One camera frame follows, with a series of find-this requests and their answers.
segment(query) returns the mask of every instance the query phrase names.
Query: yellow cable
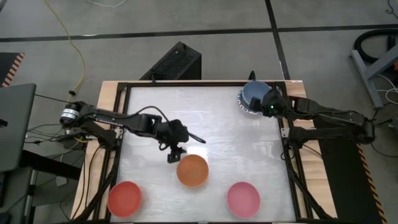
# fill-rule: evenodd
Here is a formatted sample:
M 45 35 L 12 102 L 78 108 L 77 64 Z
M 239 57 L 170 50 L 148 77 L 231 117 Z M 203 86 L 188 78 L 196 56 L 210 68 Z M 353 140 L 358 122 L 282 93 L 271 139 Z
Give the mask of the yellow cable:
M 80 143 L 88 143 L 88 141 L 82 141 L 81 139 L 82 138 L 80 138 L 80 139 L 78 139 L 78 138 L 76 138 L 76 137 L 73 137 L 76 141 L 78 141 L 78 142 L 80 142 Z
M 65 27 L 65 25 L 63 24 L 63 22 L 61 21 L 61 18 L 60 18 L 60 17 L 57 15 L 57 13 L 51 8 L 51 6 L 50 6 L 50 4 L 47 2 L 47 0 L 44 0 L 44 3 L 47 5 L 47 7 L 49 7 L 49 9 L 51 10 L 52 14 L 54 14 L 55 17 L 58 19 L 58 21 L 61 23 L 61 26 L 63 27 L 64 31 L 67 33 L 67 36 L 68 36 L 68 40 L 69 40 L 69 42 L 70 42 L 70 45 L 72 45 L 72 47 L 73 47 L 74 49 L 76 49 L 76 51 L 79 53 L 81 62 L 83 63 L 83 73 L 81 74 L 81 78 L 80 78 L 79 82 L 78 82 L 78 83 L 76 84 L 76 86 L 73 88 L 73 91 L 76 91 L 76 89 L 80 86 L 81 81 L 83 81 L 83 78 L 84 78 L 85 75 L 86 75 L 86 63 L 85 63 L 85 59 L 83 58 L 83 56 L 82 56 L 80 50 L 73 44 L 73 42 L 72 42 L 72 40 L 71 40 L 71 38 L 70 38 L 69 32 L 68 32 L 67 28 Z M 67 101 L 69 101 L 71 97 L 72 97 L 72 95 L 69 94 L 69 97 L 68 97 L 68 100 L 67 100 Z

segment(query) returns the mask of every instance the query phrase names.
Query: black floor line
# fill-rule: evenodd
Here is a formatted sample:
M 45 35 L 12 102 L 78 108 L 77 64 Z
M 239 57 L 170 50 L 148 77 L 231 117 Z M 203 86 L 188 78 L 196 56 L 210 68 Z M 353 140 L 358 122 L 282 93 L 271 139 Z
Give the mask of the black floor line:
M 2 9 L 4 8 L 4 6 L 6 5 L 7 0 L 2 0 L 0 2 L 0 12 L 2 11 Z
M 285 80 L 290 80 L 289 69 L 287 69 L 287 63 L 285 58 L 285 53 L 282 47 L 282 42 L 280 41 L 278 29 L 276 26 L 274 11 L 272 10 L 271 0 L 265 0 L 266 7 L 268 10 L 269 21 L 271 22 L 272 34 L 274 35 L 276 51 L 278 53 L 280 68 L 282 69 L 283 76 Z
M 211 34 L 255 34 L 268 32 L 308 32 L 328 30 L 366 30 L 366 29 L 398 29 L 398 24 L 384 25 L 361 25 L 361 26 L 330 26 L 330 27 L 296 27 L 296 28 L 252 28 L 252 29 L 217 29 L 217 30 L 186 30 L 169 32 L 143 32 L 127 34 L 94 34 L 94 35 L 73 35 L 72 40 L 95 40 L 95 39 L 118 39 L 136 37 L 170 37 L 180 35 L 211 35 Z M 0 38 L 0 42 L 30 42 L 30 41 L 51 41 L 68 40 L 67 36 L 54 37 L 6 37 Z
M 308 32 L 332 30 L 365 30 L 365 29 L 396 29 L 398 24 L 360 25 L 360 26 L 324 26 L 324 27 L 297 27 L 278 28 L 278 32 Z
M 118 38 L 135 38 L 135 37 L 169 37 L 180 35 L 211 35 L 211 34 L 255 34 L 271 32 L 271 29 L 218 29 L 218 30 L 187 30 L 187 31 L 170 31 L 170 32 L 144 32 L 129 34 L 98 34 L 98 35 L 73 35 L 73 40 L 94 40 L 94 39 L 118 39 Z M 67 36 L 58 37 L 11 37 L 0 38 L 0 42 L 27 42 L 27 41 L 49 41 L 49 40 L 68 40 Z

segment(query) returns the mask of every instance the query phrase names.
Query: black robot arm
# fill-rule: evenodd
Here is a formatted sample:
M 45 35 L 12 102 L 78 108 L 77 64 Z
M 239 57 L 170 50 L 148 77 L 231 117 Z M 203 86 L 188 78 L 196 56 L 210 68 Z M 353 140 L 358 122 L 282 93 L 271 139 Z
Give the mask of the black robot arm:
M 102 128 L 95 121 L 119 126 L 138 136 L 158 140 L 160 150 L 171 148 L 171 153 L 167 156 L 168 163 L 180 160 L 181 153 L 185 151 L 177 144 L 187 142 L 189 136 L 205 143 L 204 140 L 190 134 L 180 120 L 175 119 L 163 123 L 161 116 L 141 113 L 120 114 L 95 108 L 82 101 L 67 104 L 60 118 L 64 128 L 81 128 L 97 137 L 99 144 L 105 149 L 117 149 L 116 133 Z
M 313 100 L 288 96 L 284 98 L 279 91 L 271 89 L 263 99 L 252 99 L 250 108 L 261 111 L 264 116 L 288 119 L 321 119 L 333 124 L 335 128 L 303 129 L 292 127 L 282 130 L 282 137 L 298 148 L 309 140 L 345 138 L 355 143 L 370 144 L 374 141 L 374 126 L 371 120 L 355 111 L 340 111 L 319 105 Z

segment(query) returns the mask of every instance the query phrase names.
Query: warning tape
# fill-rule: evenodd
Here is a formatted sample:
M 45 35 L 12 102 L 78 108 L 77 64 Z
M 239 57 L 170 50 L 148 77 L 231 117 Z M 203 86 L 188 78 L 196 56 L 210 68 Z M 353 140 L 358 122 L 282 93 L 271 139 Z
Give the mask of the warning tape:
M 14 79 L 15 74 L 17 73 L 17 70 L 19 68 L 19 66 L 22 63 L 22 60 L 24 59 L 25 54 L 24 53 L 20 53 L 17 58 L 15 58 L 14 63 L 12 64 L 10 70 L 8 71 L 8 74 L 6 76 L 6 78 L 4 79 L 3 83 L 2 83 L 2 87 L 9 87 L 9 85 L 11 84 L 12 79 Z
M 365 155 L 363 154 L 362 149 L 359 148 L 359 147 L 358 147 L 358 151 L 359 151 L 359 155 L 361 156 L 362 165 L 363 165 L 363 168 L 365 169 L 366 177 L 368 178 L 368 182 L 369 182 L 369 185 L 370 185 L 371 190 L 372 190 L 374 202 L 376 203 L 376 207 L 379 210 L 379 215 L 380 215 L 380 218 L 381 218 L 381 222 L 382 222 L 382 224 L 387 224 L 386 216 L 384 215 L 383 207 L 381 206 L 381 202 L 379 200 L 379 196 L 378 196 L 376 188 L 374 186 L 373 179 L 372 179 L 371 173 L 370 173 L 369 168 L 368 168 L 368 163 L 366 162 L 366 159 L 365 159 Z

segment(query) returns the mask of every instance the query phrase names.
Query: gray floor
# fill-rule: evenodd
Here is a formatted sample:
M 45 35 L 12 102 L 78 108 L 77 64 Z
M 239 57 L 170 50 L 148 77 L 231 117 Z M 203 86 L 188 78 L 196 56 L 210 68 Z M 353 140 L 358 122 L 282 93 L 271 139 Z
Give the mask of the gray floor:
M 263 0 L 127 0 L 118 8 L 97 6 L 87 0 L 50 0 L 50 3 L 71 35 L 271 27 Z M 278 27 L 398 22 L 384 12 L 387 3 L 380 0 L 271 0 L 271 3 Z M 8 0 L 0 12 L 0 30 L 0 38 L 65 35 L 43 0 Z M 355 38 L 365 31 L 280 33 L 291 79 L 303 80 L 307 96 L 323 105 L 371 116 L 372 103 L 353 61 L 348 58 Z M 203 79 L 246 79 L 251 70 L 261 79 L 283 79 L 272 33 L 77 40 L 75 43 L 87 64 L 79 100 L 95 105 L 104 80 L 139 79 L 178 41 L 202 53 Z M 385 50 L 385 43 L 385 39 L 374 39 L 364 45 L 377 56 Z M 37 93 L 43 95 L 66 99 L 67 91 L 81 75 L 80 59 L 67 41 L 0 43 L 0 52 L 25 52 L 12 84 L 36 83 Z M 389 88 L 382 80 L 380 87 Z M 57 123 L 63 107 L 63 103 L 36 98 L 30 126 Z M 387 118 L 396 108 L 390 105 L 380 112 L 380 118 Z M 43 130 L 54 132 L 58 128 Z M 378 128 L 375 146 L 386 154 L 398 155 L 396 134 L 387 127 Z M 64 151 L 55 143 L 26 149 L 46 156 Z M 394 223 L 398 220 L 397 159 L 382 157 L 369 147 L 365 148 L 365 154 L 387 220 Z M 65 159 L 73 161 L 77 156 Z M 38 182 L 50 178 L 41 174 Z M 35 223 L 65 221 L 59 201 L 75 186 L 76 182 L 63 187 L 49 183 L 46 186 L 49 193 L 38 194 L 35 199 L 37 205 L 43 205 L 37 209 Z M 66 207 L 70 213 L 70 200 Z

